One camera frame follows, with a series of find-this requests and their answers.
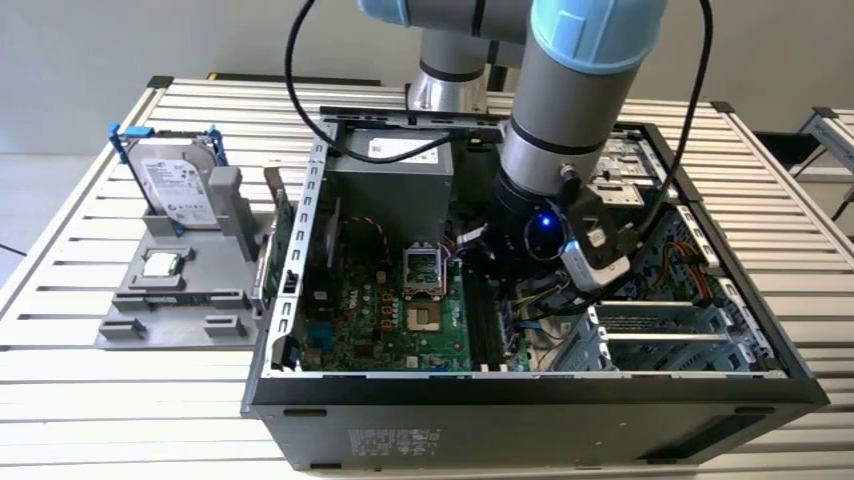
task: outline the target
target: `open computer tower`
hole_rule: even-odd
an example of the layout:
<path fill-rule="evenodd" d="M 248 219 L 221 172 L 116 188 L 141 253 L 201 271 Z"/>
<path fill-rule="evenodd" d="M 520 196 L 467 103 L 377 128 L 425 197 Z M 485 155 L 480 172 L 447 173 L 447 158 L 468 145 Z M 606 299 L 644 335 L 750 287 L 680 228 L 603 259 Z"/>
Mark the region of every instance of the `open computer tower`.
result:
<path fill-rule="evenodd" d="M 532 325 L 559 268 L 508 300 L 453 250 L 505 118 L 321 115 L 373 156 L 476 134 L 391 165 L 313 144 L 244 397 L 295 469 L 700 463 L 827 404 L 684 173 L 619 290 Z M 590 186 L 615 221 L 671 162 L 654 125 L 615 126 Z"/>

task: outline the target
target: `light blue robot joint cap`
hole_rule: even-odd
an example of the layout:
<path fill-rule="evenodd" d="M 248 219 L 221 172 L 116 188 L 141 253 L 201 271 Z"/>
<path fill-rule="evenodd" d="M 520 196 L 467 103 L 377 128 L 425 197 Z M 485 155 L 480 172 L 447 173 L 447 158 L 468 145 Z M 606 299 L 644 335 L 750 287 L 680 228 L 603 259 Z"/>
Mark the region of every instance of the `light blue robot joint cap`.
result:
<path fill-rule="evenodd" d="M 608 75 L 643 62 L 666 7 L 667 0 L 534 0 L 531 32 L 564 67 Z"/>
<path fill-rule="evenodd" d="M 359 10 L 383 22 L 409 26 L 405 0 L 359 0 Z"/>

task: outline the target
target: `hard drive label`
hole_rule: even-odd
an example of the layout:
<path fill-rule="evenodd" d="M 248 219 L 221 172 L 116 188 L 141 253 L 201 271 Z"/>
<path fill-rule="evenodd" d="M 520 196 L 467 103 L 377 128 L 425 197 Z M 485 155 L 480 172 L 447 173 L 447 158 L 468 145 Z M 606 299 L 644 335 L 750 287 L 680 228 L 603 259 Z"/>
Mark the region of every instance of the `hard drive label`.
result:
<path fill-rule="evenodd" d="M 143 159 L 149 190 L 165 215 L 187 228 L 216 225 L 199 171 L 185 160 Z"/>

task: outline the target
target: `green circuit board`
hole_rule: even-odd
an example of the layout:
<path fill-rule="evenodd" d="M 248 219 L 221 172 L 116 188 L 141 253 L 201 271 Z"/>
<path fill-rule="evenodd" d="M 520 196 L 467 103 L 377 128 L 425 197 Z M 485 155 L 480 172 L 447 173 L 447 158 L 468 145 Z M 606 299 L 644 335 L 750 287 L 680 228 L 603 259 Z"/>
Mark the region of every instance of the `green circuit board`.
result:
<path fill-rule="evenodd" d="M 308 325 L 303 368 L 471 371 L 459 262 L 447 264 L 448 287 L 439 302 L 404 300 L 399 270 L 381 279 L 376 270 L 345 261 L 343 275 L 333 318 Z"/>

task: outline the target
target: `aluminum extrusion table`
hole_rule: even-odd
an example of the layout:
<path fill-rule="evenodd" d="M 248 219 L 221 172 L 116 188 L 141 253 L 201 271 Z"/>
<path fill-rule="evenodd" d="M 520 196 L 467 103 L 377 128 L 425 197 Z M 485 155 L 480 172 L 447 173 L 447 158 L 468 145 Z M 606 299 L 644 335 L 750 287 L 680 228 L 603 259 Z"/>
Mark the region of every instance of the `aluminum extrusion table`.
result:
<path fill-rule="evenodd" d="M 312 111 L 319 105 L 403 107 L 399 88 L 300 85 L 297 91 Z M 491 111 L 508 113 L 511 102 L 511 95 L 492 94 Z M 675 149 L 684 107 L 630 101 L 620 119 L 655 123 Z M 124 126 L 173 130 L 211 123 L 243 168 L 253 209 L 272 210 L 267 165 L 285 167 L 288 195 L 299 198 L 311 137 L 281 85 L 161 82 L 124 120 Z M 698 469 L 356 476 L 854 477 L 854 246 L 726 105 L 699 107 L 684 169 L 832 404 Z M 143 209 L 129 171 L 107 147 L 0 293 L 0 345 L 8 346 L 0 351 L 0 478 L 301 476 L 261 423 L 239 418 L 251 352 L 92 348 L 143 235 Z"/>

